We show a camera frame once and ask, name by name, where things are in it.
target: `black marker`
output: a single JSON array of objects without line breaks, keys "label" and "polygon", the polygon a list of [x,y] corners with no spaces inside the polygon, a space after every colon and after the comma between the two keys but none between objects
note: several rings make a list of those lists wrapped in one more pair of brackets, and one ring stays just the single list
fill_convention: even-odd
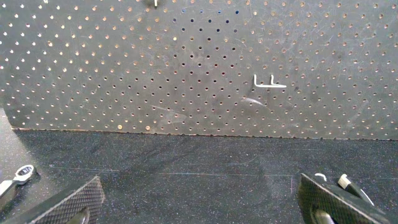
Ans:
[{"label": "black marker", "polygon": [[338,180],[338,185],[340,185],[340,187],[347,192],[363,199],[366,202],[369,202],[374,206],[372,200],[366,195],[366,193],[360,187],[358,187],[358,185],[347,178],[347,174],[341,175],[340,179]]}]

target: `speckled black countertop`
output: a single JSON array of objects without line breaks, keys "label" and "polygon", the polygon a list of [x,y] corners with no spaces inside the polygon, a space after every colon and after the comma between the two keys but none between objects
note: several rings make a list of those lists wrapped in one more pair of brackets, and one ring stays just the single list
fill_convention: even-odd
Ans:
[{"label": "speckled black countertop", "polygon": [[39,179],[0,199],[0,222],[98,174],[99,223],[291,223],[299,173],[347,173],[398,213],[398,142],[12,131],[0,112],[0,180],[33,164]]}]

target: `pegboard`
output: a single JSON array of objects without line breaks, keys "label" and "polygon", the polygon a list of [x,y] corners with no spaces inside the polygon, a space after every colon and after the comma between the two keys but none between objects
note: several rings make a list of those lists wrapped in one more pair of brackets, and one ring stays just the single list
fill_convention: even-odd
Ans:
[{"label": "pegboard", "polygon": [[396,1],[0,5],[15,128],[398,139]]}]

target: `metal hook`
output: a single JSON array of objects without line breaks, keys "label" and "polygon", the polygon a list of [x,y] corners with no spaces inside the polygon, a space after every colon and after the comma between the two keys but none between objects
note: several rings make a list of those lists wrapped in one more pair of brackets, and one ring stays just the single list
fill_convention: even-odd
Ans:
[{"label": "metal hook", "polygon": [[254,85],[257,87],[261,87],[261,88],[286,88],[285,85],[275,84],[273,75],[271,75],[271,84],[270,85],[258,85],[257,84],[257,75],[254,74]]}]

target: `wrench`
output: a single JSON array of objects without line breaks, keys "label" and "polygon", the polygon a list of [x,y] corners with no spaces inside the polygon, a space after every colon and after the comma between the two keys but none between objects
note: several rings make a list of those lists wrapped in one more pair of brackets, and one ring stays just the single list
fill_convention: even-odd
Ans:
[{"label": "wrench", "polygon": [[35,172],[35,167],[32,165],[24,165],[15,173],[13,180],[5,180],[0,184],[0,198],[4,196],[14,185],[24,185],[30,180]]}]

